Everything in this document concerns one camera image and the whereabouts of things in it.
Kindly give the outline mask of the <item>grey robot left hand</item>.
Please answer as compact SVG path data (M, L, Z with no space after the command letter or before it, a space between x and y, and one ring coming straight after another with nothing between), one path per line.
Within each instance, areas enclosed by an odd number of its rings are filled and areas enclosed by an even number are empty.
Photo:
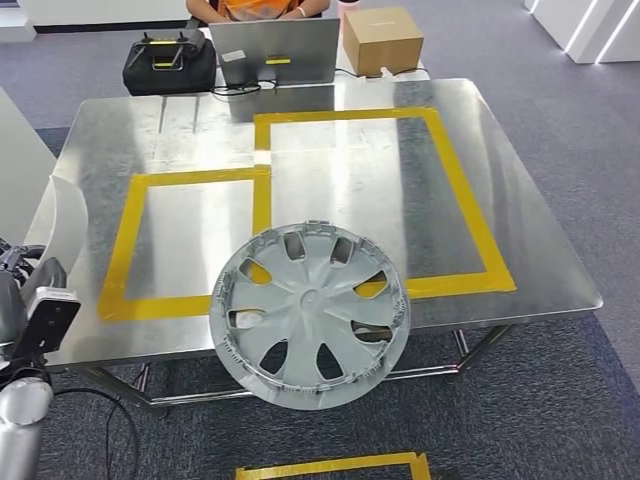
M38 266L23 284L9 270L1 270L1 344L14 343L26 327L28 307L39 287L65 288L66 272L56 258Z

